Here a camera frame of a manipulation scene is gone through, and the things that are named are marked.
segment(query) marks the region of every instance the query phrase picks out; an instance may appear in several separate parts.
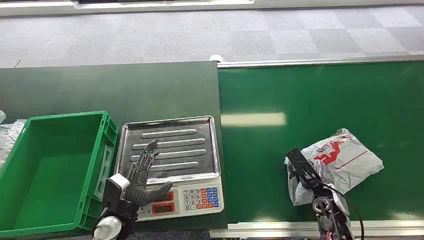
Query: robotic hand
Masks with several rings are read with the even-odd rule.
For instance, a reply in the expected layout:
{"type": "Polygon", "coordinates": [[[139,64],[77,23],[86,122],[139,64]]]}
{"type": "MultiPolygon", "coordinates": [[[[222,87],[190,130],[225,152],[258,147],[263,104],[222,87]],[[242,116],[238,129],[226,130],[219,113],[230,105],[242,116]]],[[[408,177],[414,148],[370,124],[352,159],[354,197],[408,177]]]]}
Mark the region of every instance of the robotic hand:
{"type": "MultiPolygon", "coordinates": [[[[334,189],[332,184],[323,183],[318,173],[297,148],[286,154],[292,164],[290,172],[296,175],[303,187],[313,192],[312,209],[315,212],[321,240],[354,240],[350,229],[348,200],[341,192],[334,189]]],[[[358,215],[361,225],[361,239],[364,240],[364,226],[358,215]]]]}
{"type": "Polygon", "coordinates": [[[165,195],[173,183],[147,190],[149,169],[159,154],[153,152],[158,141],[151,141],[134,162],[127,177],[117,173],[106,179],[103,193],[103,212],[93,229],[93,240],[124,240],[131,233],[137,220],[137,211],[165,195]]]}

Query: gray carpet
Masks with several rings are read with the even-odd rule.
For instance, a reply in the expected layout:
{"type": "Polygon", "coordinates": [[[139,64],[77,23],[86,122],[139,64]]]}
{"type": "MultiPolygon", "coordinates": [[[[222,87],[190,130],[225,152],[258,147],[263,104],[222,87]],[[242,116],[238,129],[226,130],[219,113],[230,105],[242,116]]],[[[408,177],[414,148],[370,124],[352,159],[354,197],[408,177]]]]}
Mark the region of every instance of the gray carpet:
{"type": "Polygon", "coordinates": [[[424,6],[0,18],[0,67],[424,54],[424,6]]]}

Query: plastic package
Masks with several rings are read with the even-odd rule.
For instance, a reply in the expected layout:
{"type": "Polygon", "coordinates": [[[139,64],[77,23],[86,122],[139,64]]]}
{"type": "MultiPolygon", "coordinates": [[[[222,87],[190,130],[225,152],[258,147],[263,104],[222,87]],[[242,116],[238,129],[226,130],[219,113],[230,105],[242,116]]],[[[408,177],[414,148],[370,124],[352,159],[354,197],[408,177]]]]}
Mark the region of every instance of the plastic package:
{"type": "Polygon", "coordinates": [[[0,125],[0,168],[8,158],[8,155],[11,152],[26,121],[27,120],[24,119],[18,119],[13,124],[0,125]]]}
{"type": "MultiPolygon", "coordinates": [[[[334,184],[343,194],[384,168],[382,160],[345,128],[302,149],[301,153],[323,182],[334,184]]],[[[312,190],[305,189],[298,178],[290,174],[287,158],[284,164],[287,165],[288,191],[293,206],[312,203],[312,190]]]]}
{"type": "Polygon", "coordinates": [[[6,119],[6,114],[2,111],[2,110],[0,110],[0,124],[3,122],[3,120],[5,120],[6,119]]]}

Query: green crate handle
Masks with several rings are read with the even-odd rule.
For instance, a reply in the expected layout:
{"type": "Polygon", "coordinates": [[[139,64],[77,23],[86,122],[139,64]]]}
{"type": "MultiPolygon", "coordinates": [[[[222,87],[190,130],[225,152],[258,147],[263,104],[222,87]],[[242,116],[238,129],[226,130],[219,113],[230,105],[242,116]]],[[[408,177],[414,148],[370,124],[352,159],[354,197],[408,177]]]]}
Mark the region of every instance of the green crate handle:
{"type": "Polygon", "coordinates": [[[112,162],[114,149],[108,145],[104,146],[104,154],[103,160],[101,162],[100,175],[98,176],[97,184],[95,186],[94,195],[98,197],[98,199],[103,199],[103,192],[105,189],[105,181],[108,178],[109,173],[108,169],[110,169],[110,164],[112,162]]]}

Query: robot finger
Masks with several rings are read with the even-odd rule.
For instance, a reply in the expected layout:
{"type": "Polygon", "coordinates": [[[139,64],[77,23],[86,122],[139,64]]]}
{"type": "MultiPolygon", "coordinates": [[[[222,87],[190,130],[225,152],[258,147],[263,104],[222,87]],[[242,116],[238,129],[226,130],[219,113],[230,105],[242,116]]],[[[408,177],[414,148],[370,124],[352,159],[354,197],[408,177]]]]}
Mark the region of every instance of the robot finger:
{"type": "Polygon", "coordinates": [[[155,160],[155,158],[159,155],[159,152],[155,152],[152,155],[150,155],[150,161],[148,163],[148,166],[146,168],[147,171],[150,170],[150,167],[152,167],[153,161],[155,160]]]}

